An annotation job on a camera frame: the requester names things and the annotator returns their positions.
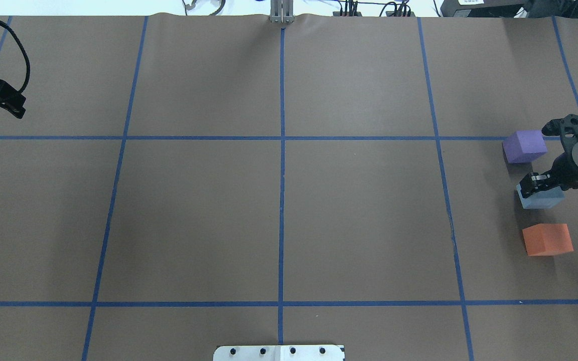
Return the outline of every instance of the wire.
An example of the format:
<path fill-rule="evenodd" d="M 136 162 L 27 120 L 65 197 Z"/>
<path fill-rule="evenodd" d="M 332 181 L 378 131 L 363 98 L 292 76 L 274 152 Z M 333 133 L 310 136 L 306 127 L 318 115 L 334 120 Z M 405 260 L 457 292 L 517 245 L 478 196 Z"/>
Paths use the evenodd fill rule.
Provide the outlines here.
<path fill-rule="evenodd" d="M 409 0 L 403 0 L 398 9 L 392 14 L 395 17 L 407 18 L 411 15 L 411 7 L 407 4 Z"/>
<path fill-rule="evenodd" d="M 28 59 L 28 54 L 26 54 L 26 50 L 24 49 L 24 46 L 21 44 L 21 41 L 19 41 L 17 34 L 15 34 L 15 32 L 8 26 L 8 24 L 6 24 L 0 20 L 0 27 L 6 29 L 10 33 L 12 38 L 15 40 L 15 43 L 19 47 L 19 50 L 21 50 L 21 55 L 24 56 L 24 61 L 26 62 L 26 77 L 24 79 L 24 84 L 21 85 L 21 88 L 19 88 L 17 94 L 9 96 L 9 97 L 4 98 L 4 99 L 0 99 L 0 104 L 2 104 L 2 103 L 5 103 L 6 101 L 11 100 L 12 98 L 15 98 L 15 97 L 21 95 L 21 93 L 28 86 L 28 82 L 30 81 L 30 59 Z"/>
<path fill-rule="evenodd" d="M 358 2 L 345 0 L 345 11 L 341 12 L 340 16 L 358 16 Z"/>
<path fill-rule="evenodd" d="M 385 4 L 385 6 L 383 6 L 383 9 L 380 10 L 380 14 L 378 15 L 379 18 L 383 16 L 383 11 L 385 11 L 386 7 L 388 7 L 389 5 L 394 5 L 394 13 L 396 12 L 396 7 L 398 6 L 398 4 L 396 4 L 395 2 L 388 2 L 387 4 Z"/>
<path fill-rule="evenodd" d="M 439 12 L 439 7 L 436 6 L 436 0 L 432 0 L 432 2 L 434 2 L 434 11 L 436 12 L 436 15 L 438 15 L 439 18 L 442 18 L 441 13 Z"/>
<path fill-rule="evenodd" d="M 227 0 L 221 0 L 220 2 L 220 7 L 218 7 L 218 10 L 212 12 L 211 14 L 209 14 L 209 16 L 215 16 L 217 14 L 220 13 L 220 11 L 222 11 L 222 9 L 224 9 L 224 5 L 227 3 Z"/>

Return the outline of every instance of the blue cube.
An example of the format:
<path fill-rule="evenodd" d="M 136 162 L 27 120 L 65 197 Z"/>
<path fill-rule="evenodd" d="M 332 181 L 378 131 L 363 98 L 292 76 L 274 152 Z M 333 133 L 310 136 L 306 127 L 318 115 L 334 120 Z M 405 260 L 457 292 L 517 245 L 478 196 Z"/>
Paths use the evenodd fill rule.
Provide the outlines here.
<path fill-rule="evenodd" d="M 519 130 L 503 142 L 508 163 L 528 163 L 548 153 L 541 130 Z"/>
<path fill-rule="evenodd" d="M 521 185 L 516 185 L 516 192 L 519 194 L 524 210 L 547 210 L 566 198 L 565 193 L 559 187 L 532 194 L 527 198 L 521 195 Z"/>

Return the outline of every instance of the metal plate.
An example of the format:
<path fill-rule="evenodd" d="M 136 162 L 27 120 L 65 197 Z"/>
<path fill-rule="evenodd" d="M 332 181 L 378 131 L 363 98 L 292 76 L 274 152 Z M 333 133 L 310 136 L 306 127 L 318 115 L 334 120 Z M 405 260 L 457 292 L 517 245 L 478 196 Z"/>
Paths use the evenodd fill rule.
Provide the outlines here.
<path fill-rule="evenodd" d="M 344 361 L 343 345 L 221 346 L 213 361 Z"/>

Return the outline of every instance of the black cable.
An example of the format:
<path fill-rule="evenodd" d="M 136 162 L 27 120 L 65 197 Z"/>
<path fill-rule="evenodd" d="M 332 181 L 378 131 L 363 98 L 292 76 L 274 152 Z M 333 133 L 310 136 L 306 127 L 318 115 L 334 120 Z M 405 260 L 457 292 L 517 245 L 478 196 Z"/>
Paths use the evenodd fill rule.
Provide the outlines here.
<path fill-rule="evenodd" d="M 15 34 L 15 32 L 8 26 L 8 24 L 6 24 L 0 20 L 0 27 L 6 29 L 10 33 L 12 38 L 15 40 L 15 43 L 19 47 L 19 50 L 21 50 L 21 55 L 24 56 L 24 61 L 26 62 L 26 77 L 24 79 L 24 84 L 21 85 L 21 88 L 19 88 L 18 94 L 9 96 L 9 97 L 4 98 L 4 99 L 0 99 L 0 104 L 2 104 L 2 103 L 5 103 L 6 101 L 11 100 L 12 98 L 14 98 L 16 96 L 19 96 L 19 94 L 21 94 L 28 86 L 28 82 L 30 81 L 30 59 L 28 59 L 28 54 L 26 54 L 26 50 L 24 49 L 24 46 L 21 44 L 21 41 L 19 41 L 17 34 Z"/>
<path fill-rule="evenodd" d="M 436 0 L 432 0 L 432 2 L 434 2 L 434 11 L 436 12 L 436 15 L 438 15 L 439 18 L 442 18 L 441 13 L 439 12 L 439 7 L 436 6 Z"/>
<path fill-rule="evenodd" d="M 227 0 L 221 0 L 220 2 L 220 7 L 218 7 L 218 10 L 212 12 L 211 14 L 209 14 L 209 16 L 214 16 L 220 13 L 220 11 L 222 11 L 222 9 L 224 9 L 224 5 L 227 3 Z"/>
<path fill-rule="evenodd" d="M 383 11 L 385 11 L 386 7 L 388 7 L 389 5 L 394 5 L 394 12 L 396 12 L 396 7 L 398 6 L 398 4 L 396 4 L 395 2 L 388 2 L 387 4 L 385 4 L 385 6 L 383 6 L 383 9 L 380 10 L 380 14 L 378 15 L 379 18 L 383 16 Z"/>
<path fill-rule="evenodd" d="M 408 18 L 411 16 L 411 7 L 405 3 L 405 5 L 403 6 L 403 13 L 401 14 L 402 17 L 404 18 Z"/>
<path fill-rule="evenodd" d="M 401 2 L 400 6 L 398 7 L 398 9 L 395 11 L 395 13 L 392 14 L 392 16 L 397 16 L 397 17 L 401 17 L 401 18 L 407 17 L 407 9 L 409 9 L 411 11 L 411 8 L 407 4 L 408 2 L 409 2 L 409 0 L 403 0 Z"/>

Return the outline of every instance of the orange cube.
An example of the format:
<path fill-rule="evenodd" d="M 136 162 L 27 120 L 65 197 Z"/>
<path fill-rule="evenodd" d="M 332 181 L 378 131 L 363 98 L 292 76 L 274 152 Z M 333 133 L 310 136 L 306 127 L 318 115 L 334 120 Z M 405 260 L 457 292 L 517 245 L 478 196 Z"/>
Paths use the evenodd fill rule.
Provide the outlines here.
<path fill-rule="evenodd" d="M 556 256 L 574 251 L 567 224 L 542 223 L 523 229 L 528 256 Z"/>

